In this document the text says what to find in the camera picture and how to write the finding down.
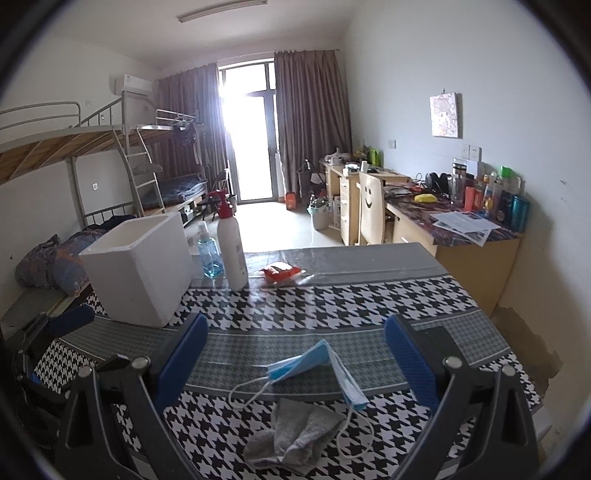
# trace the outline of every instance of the brown curtain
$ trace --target brown curtain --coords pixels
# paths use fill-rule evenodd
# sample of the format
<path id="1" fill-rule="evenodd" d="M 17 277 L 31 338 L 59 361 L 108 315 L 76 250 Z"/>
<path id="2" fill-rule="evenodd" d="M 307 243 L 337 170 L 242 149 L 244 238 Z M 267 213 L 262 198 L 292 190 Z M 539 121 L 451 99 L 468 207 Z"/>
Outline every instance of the brown curtain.
<path id="1" fill-rule="evenodd" d="M 213 179 L 223 171 L 226 156 L 226 134 L 219 96 L 217 64 L 181 72 L 158 81 L 158 106 L 173 112 L 197 116 L 205 129 L 197 129 L 196 149 L 204 174 L 212 186 Z M 157 161 L 162 165 L 164 179 L 200 173 L 193 146 L 179 140 L 160 142 Z"/>
<path id="2" fill-rule="evenodd" d="M 297 171 L 316 167 L 339 147 L 351 152 L 349 105 L 334 50 L 275 54 L 281 169 L 287 192 L 298 192 Z"/>

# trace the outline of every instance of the yellow object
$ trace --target yellow object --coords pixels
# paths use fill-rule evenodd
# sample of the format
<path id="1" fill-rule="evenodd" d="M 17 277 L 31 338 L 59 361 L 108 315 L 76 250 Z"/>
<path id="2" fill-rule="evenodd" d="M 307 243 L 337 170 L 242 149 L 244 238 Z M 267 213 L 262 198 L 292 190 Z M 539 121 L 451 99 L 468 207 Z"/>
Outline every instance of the yellow object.
<path id="1" fill-rule="evenodd" d="M 437 197 L 435 197 L 435 195 L 432 193 L 422 193 L 420 195 L 416 195 L 414 201 L 418 203 L 433 203 L 437 201 Z"/>

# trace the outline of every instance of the table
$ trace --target table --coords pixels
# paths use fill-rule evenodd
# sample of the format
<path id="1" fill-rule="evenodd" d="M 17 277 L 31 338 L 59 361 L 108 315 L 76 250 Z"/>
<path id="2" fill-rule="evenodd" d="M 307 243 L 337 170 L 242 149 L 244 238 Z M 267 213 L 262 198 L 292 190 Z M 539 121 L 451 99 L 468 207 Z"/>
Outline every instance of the table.
<path id="1" fill-rule="evenodd" d="M 270 287 L 259 269 L 271 261 L 299 265 L 306 273 L 297 285 Z M 199 258 L 194 258 L 200 273 Z M 519 372 L 534 416 L 536 431 L 550 428 L 540 396 L 490 320 L 459 283 L 418 244 L 313 248 L 247 254 L 249 288 L 229 291 L 223 280 L 197 275 L 165 328 L 114 322 L 96 297 L 89 297 L 95 321 L 55 341 L 37 368 L 42 381 L 58 389 L 78 368 L 119 352 L 149 355 L 172 335 L 189 312 L 208 318 L 207 345 L 189 376 L 178 402 L 164 412 L 167 424 L 196 468 L 206 478 L 300 479 L 287 471 L 251 471 L 242 450 L 249 436 L 270 427 L 278 395 L 315 401 L 339 412 L 346 410 L 330 371 L 316 368 L 274 385 L 240 412 L 227 402 L 236 384 L 265 374 L 265 365 L 303 353 L 325 338 L 339 354 L 368 396 L 366 408 L 374 424 L 372 450 L 355 460 L 338 458 L 332 441 L 309 478 L 366 480 L 390 478 L 418 438 L 428 411 L 418 405 L 383 340 L 382 322 L 393 314 L 415 328 L 444 325 L 474 368 L 497 370 L 511 364 Z M 251 386 L 252 392 L 260 385 Z M 237 395 L 242 401 L 248 395 Z M 118 408 L 121 433 L 132 454 L 141 459 L 125 407 Z M 345 453 L 361 451 L 367 440 L 356 416 L 343 438 Z M 472 424 L 458 432 L 444 466 L 457 467 Z"/>
<path id="2" fill-rule="evenodd" d="M 509 279 L 520 235 L 501 227 L 479 247 L 457 233 L 433 226 L 432 213 L 460 210 L 449 200 L 416 203 L 413 198 L 414 194 L 385 195 L 386 208 L 396 217 L 392 241 L 420 243 L 491 316 Z"/>
<path id="3" fill-rule="evenodd" d="M 340 196 L 340 234 L 345 245 L 351 246 L 357 242 L 359 236 L 359 189 L 355 184 L 359 181 L 358 173 L 345 175 L 344 166 L 330 165 L 320 162 L 326 172 L 327 195 L 332 204 L 335 196 Z M 406 175 L 382 170 L 379 173 L 370 173 L 385 183 L 407 182 Z"/>

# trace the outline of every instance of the mask ear loop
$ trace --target mask ear loop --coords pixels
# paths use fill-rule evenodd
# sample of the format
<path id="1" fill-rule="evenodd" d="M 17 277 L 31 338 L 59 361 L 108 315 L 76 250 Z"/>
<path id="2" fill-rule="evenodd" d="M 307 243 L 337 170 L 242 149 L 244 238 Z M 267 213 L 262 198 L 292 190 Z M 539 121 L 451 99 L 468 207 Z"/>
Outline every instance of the mask ear loop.
<path id="1" fill-rule="evenodd" d="M 240 403 L 232 403 L 232 395 L 236 392 L 236 390 L 238 390 L 238 388 L 240 387 L 244 387 L 246 385 L 250 385 L 251 383 L 255 383 L 255 382 L 260 382 L 261 380 L 267 380 L 269 377 L 259 377 L 259 378 L 255 378 L 254 380 L 249 380 L 248 382 L 244 382 L 244 383 L 240 383 L 238 385 L 236 385 L 233 389 L 230 390 L 230 393 L 228 394 L 228 403 L 230 404 L 230 406 L 234 409 L 234 410 L 243 410 L 245 409 L 247 406 L 249 406 L 252 402 L 254 402 L 266 389 L 269 385 L 271 385 L 272 381 L 269 380 L 267 383 L 265 383 L 265 385 L 263 385 L 263 388 L 260 389 L 258 392 L 256 392 L 254 394 L 254 396 L 252 396 L 251 398 L 249 398 L 244 404 L 240 404 Z"/>
<path id="2" fill-rule="evenodd" d="M 369 431 L 371 432 L 371 439 L 369 440 L 369 444 L 367 445 L 367 447 L 364 448 L 363 452 L 358 453 L 357 455 L 345 455 L 343 453 L 343 450 L 340 447 L 339 439 L 344 434 L 345 430 L 347 428 L 349 428 L 349 424 L 351 423 L 351 415 L 353 414 L 353 412 L 354 412 L 353 406 L 350 406 L 349 412 L 347 413 L 347 420 L 345 420 L 345 424 L 341 427 L 338 434 L 336 435 L 336 447 L 337 447 L 337 450 L 339 451 L 339 455 L 343 458 L 346 458 L 347 460 L 353 460 L 353 459 L 358 458 L 358 457 L 364 455 L 365 453 L 367 453 L 369 451 L 369 449 L 371 448 L 371 446 L 373 445 L 374 437 L 375 437 L 375 430 L 374 430 L 374 426 L 371 423 L 371 420 L 368 417 L 366 417 L 365 415 L 361 415 L 361 413 L 356 412 L 356 414 L 359 416 L 359 418 L 364 419 L 365 423 L 369 427 Z"/>

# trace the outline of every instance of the red snack package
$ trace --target red snack package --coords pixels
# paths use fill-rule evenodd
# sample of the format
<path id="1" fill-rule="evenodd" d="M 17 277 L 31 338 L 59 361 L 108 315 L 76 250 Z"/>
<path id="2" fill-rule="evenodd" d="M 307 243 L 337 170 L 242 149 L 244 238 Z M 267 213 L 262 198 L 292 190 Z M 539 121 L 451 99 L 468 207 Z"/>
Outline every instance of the red snack package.
<path id="1" fill-rule="evenodd" d="M 290 264 L 285 262 L 273 262 L 262 269 L 266 278 L 274 283 L 278 283 L 288 278 L 293 277 L 301 272 L 300 267 L 292 267 Z"/>

